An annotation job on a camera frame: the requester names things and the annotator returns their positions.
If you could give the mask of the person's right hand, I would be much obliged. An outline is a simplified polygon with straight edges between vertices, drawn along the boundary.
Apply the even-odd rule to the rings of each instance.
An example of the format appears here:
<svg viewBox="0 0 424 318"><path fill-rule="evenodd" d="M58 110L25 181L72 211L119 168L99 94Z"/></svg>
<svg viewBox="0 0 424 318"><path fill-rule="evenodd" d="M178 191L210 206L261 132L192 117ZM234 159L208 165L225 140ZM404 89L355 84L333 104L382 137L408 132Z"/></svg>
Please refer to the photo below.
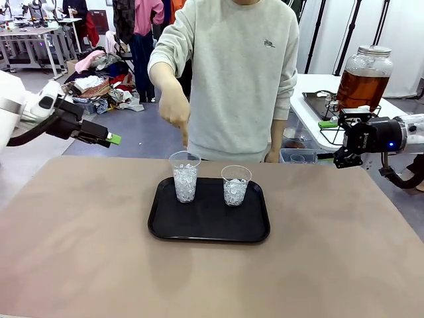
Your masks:
<svg viewBox="0 0 424 318"><path fill-rule="evenodd" d="M159 102L159 113L165 121L179 128L183 147L187 147L189 139L188 122L191 109L184 94L163 94Z"/></svg>

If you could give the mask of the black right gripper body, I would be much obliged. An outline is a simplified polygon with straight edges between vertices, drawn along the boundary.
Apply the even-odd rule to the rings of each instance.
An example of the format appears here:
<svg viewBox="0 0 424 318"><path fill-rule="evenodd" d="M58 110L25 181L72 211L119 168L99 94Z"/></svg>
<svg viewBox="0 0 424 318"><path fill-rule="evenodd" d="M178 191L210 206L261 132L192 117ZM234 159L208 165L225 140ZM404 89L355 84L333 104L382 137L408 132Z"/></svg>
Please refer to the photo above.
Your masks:
<svg viewBox="0 0 424 318"><path fill-rule="evenodd" d="M359 122L347 129L344 134L345 154L396 152L403 142L402 127L399 121L388 117L373 118Z"/></svg>

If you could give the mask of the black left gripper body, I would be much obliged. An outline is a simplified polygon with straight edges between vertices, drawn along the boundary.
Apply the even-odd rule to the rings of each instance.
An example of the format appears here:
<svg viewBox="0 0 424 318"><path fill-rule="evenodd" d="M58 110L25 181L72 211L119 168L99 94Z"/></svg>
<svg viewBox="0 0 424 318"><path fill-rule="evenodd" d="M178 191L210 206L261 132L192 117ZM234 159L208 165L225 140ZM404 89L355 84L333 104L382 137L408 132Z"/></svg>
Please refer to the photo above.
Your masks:
<svg viewBox="0 0 424 318"><path fill-rule="evenodd" d="M55 120L46 129L46 134L63 140L80 140L83 109L65 99L57 99L54 104Z"/></svg>

